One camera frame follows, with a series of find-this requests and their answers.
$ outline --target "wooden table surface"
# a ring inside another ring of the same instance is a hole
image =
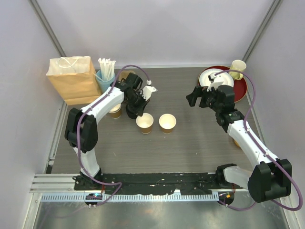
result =
[[[97,161],[105,173],[214,172],[219,165],[235,163],[251,169],[242,150],[217,124],[210,108],[190,107],[185,96],[190,94],[202,68],[146,69],[152,85],[158,89],[144,112],[154,117],[152,132],[142,134],[135,120],[128,118],[125,105],[122,116],[105,116],[98,125],[99,141],[95,147]],[[146,81],[144,74],[135,70]],[[249,108],[245,97],[236,104],[244,115]],[[164,134],[159,127],[162,114],[173,114],[177,125]],[[257,133],[253,117],[249,117]],[[64,122],[52,173],[79,173],[74,150],[63,137]]]

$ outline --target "brown paper cup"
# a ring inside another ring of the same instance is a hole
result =
[[[165,134],[169,134],[171,131],[173,131],[176,123],[177,120],[172,114],[163,114],[159,119],[159,124],[163,133]]]
[[[235,145],[237,145],[240,148],[240,145],[234,140]]]
[[[109,111],[109,114],[112,118],[119,118],[122,114],[122,105],[118,104],[113,109]]]
[[[136,124],[140,128],[142,134],[149,134],[153,128],[153,117],[149,113],[144,113],[136,118]]]

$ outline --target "white plate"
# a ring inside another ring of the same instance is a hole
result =
[[[219,73],[219,72],[222,72],[222,70],[218,69],[218,68],[210,68],[210,69],[203,71],[199,76],[199,85],[201,87],[210,86],[211,81],[209,80],[209,75],[211,75],[212,73]],[[234,86],[234,80],[233,80],[232,76],[230,76],[229,73],[221,73],[219,76],[221,76],[224,79],[223,84],[229,85],[231,87]]]

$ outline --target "blue cup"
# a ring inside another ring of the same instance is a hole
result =
[[[115,79],[115,75],[113,75],[113,77],[111,78],[111,80],[108,80],[108,81],[102,81],[102,73],[101,71],[99,70],[97,73],[96,73],[96,81],[97,83],[99,84],[101,90],[102,90],[102,93],[104,93],[108,87],[110,87],[110,84],[114,81]]]

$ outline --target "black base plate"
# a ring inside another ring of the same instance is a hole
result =
[[[122,187],[117,192],[121,195],[165,195],[172,194],[179,189],[182,195],[211,194],[210,189],[232,188],[219,185],[215,174],[208,173],[122,173],[103,174],[101,181],[105,183],[122,182]],[[105,186],[105,193],[111,194],[117,187]],[[91,190],[84,184],[75,182],[75,190]],[[101,190],[102,186],[96,186],[95,190]]]

